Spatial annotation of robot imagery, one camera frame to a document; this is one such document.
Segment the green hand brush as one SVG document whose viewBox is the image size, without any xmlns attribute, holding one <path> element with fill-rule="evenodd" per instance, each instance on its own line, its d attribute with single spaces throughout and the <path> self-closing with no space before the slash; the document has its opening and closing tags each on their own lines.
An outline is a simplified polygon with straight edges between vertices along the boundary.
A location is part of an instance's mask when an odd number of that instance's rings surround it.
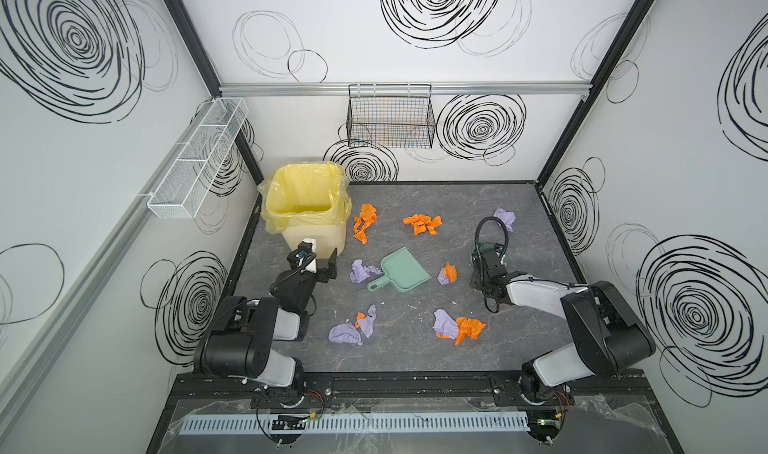
<svg viewBox="0 0 768 454">
<path fill-rule="evenodd" d="M 472 262 L 474 262 L 476 259 L 481 257 L 481 252 L 482 252 L 484 246 L 485 246 L 484 242 L 476 243 L 473 246 L 473 250 L 471 251 L 471 254 L 470 254 L 470 260 Z"/>
</svg>

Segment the purple paper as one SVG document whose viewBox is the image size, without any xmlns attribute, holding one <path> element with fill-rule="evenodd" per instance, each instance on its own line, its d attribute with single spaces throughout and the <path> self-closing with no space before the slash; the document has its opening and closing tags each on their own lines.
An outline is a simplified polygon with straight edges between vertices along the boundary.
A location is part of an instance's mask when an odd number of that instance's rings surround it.
<svg viewBox="0 0 768 454">
<path fill-rule="evenodd" d="M 444 310 L 437 309 L 434 312 L 433 330 L 438 338 L 456 341 L 459 336 L 457 322 Z"/>
<path fill-rule="evenodd" d="M 349 274 L 350 281 L 353 284 L 361 284 L 371 277 L 382 275 L 382 270 L 375 265 L 365 265 L 361 259 L 356 259 L 352 263 Z"/>
<path fill-rule="evenodd" d="M 352 344 L 357 346 L 363 344 L 361 333 L 354 325 L 349 323 L 333 326 L 328 333 L 328 340 L 335 344 Z"/>
</svg>

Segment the orange paper scraps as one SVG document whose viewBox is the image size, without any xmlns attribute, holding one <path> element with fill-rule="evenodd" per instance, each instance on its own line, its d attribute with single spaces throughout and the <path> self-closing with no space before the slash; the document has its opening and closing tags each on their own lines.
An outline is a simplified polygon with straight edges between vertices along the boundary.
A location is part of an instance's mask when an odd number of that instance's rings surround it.
<svg viewBox="0 0 768 454">
<path fill-rule="evenodd" d="M 411 226 L 414 235 L 420 235 L 421 233 L 436 235 L 437 228 L 442 225 L 442 218 L 440 216 L 431 217 L 422 214 L 415 214 L 404 218 L 403 224 Z"/>
</svg>

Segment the small orange purple scrap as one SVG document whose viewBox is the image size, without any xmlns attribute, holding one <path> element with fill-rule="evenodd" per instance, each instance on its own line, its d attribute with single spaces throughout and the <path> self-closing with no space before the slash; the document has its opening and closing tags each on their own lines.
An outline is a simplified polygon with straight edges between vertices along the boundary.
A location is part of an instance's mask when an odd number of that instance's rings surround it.
<svg viewBox="0 0 768 454">
<path fill-rule="evenodd" d="M 440 270 L 437 280 L 440 285 L 449 285 L 457 281 L 458 271 L 455 266 L 447 262 Z"/>
</svg>

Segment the orange paper scrap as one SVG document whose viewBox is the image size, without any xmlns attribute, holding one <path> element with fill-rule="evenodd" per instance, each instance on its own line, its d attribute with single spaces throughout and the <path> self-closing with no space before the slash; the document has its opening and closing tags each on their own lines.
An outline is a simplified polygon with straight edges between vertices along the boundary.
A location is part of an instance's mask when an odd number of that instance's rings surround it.
<svg viewBox="0 0 768 454">
<path fill-rule="evenodd" d="M 377 209 L 370 203 L 363 204 L 353 226 L 354 238 L 362 245 L 368 243 L 366 231 L 378 220 Z"/>
</svg>

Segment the orange paper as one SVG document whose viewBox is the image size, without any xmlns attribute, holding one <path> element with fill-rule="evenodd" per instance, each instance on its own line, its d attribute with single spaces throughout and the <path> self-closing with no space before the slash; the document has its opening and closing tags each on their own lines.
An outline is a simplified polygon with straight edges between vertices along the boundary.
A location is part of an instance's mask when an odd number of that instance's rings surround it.
<svg viewBox="0 0 768 454">
<path fill-rule="evenodd" d="M 485 323 L 478 319 L 459 317 L 456 319 L 458 334 L 455 339 L 455 345 L 459 346 L 466 339 L 477 340 L 483 330 L 487 327 Z"/>
</svg>

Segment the green dustpan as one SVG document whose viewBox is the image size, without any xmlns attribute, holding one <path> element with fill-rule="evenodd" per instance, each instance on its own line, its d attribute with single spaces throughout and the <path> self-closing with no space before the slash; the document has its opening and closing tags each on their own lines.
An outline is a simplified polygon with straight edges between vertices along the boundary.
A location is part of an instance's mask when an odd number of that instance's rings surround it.
<svg viewBox="0 0 768 454">
<path fill-rule="evenodd" d="M 431 275 L 406 247 L 386 255 L 381 260 L 380 269 L 382 275 L 366 286 L 369 292 L 391 286 L 397 292 L 406 293 L 431 279 Z"/>
</svg>

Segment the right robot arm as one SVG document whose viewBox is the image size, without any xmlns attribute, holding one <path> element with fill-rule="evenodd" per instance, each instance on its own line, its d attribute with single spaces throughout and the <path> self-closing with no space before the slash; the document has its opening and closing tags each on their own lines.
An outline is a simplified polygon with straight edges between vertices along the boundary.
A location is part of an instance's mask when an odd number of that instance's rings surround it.
<svg viewBox="0 0 768 454">
<path fill-rule="evenodd" d="M 574 284 L 509 271 L 505 249 L 482 243 L 471 254 L 471 286 L 486 301 L 536 309 L 566 321 L 572 342 L 526 362 L 518 380 L 522 397 L 541 405 L 570 381 L 615 377 L 649 358 L 655 342 L 610 282 Z"/>
</svg>

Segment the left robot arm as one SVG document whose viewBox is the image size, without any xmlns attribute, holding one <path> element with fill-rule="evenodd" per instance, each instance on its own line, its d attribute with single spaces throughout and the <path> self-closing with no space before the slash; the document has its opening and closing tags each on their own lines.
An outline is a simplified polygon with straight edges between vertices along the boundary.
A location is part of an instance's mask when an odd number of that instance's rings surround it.
<svg viewBox="0 0 768 454">
<path fill-rule="evenodd" d="M 301 361 L 279 353 L 273 343 L 304 339 L 312 316 L 307 306 L 316 303 L 317 284 L 337 278 L 338 253 L 333 249 L 319 266 L 314 244 L 306 239 L 289 253 L 289 268 L 269 285 L 266 296 L 222 299 L 195 349 L 193 371 L 302 395 Z"/>
</svg>

